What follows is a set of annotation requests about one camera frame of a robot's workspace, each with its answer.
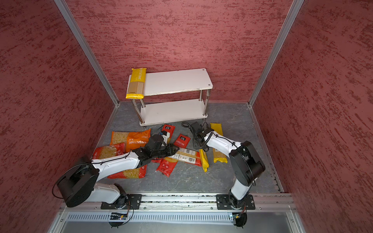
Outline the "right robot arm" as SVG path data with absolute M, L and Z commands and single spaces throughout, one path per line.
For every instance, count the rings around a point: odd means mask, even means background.
M 198 122 L 183 122 L 182 126 L 191 131 L 196 149 L 207 151 L 213 148 L 229 158 L 236 180 L 228 193 L 228 202 L 233 208 L 242 207 L 251 186 L 266 169 L 253 144 L 228 139 Z

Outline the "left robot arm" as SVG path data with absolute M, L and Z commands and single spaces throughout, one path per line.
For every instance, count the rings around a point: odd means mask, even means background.
M 104 184 L 100 180 L 121 171 L 138 169 L 157 158 L 173 156 L 179 150 L 178 146 L 168 144 L 163 136 L 151 136 L 144 147 L 123 155 L 93 160 L 82 157 L 56 181 L 55 187 L 69 208 L 86 202 L 103 203 L 113 209 L 127 208 L 130 202 L 124 189 L 118 184 Z

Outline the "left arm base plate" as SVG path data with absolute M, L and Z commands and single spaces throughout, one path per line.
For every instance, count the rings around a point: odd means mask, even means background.
M 101 209 L 118 211 L 124 211 L 129 209 L 138 210 L 141 204 L 142 197 L 142 194 L 120 195 L 119 198 L 112 204 L 102 202 Z

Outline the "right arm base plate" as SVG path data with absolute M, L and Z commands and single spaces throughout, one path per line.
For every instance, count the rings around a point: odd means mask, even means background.
M 218 210 L 255 210 L 254 198 L 247 194 L 242 200 L 237 200 L 233 195 L 218 194 L 216 195 Z

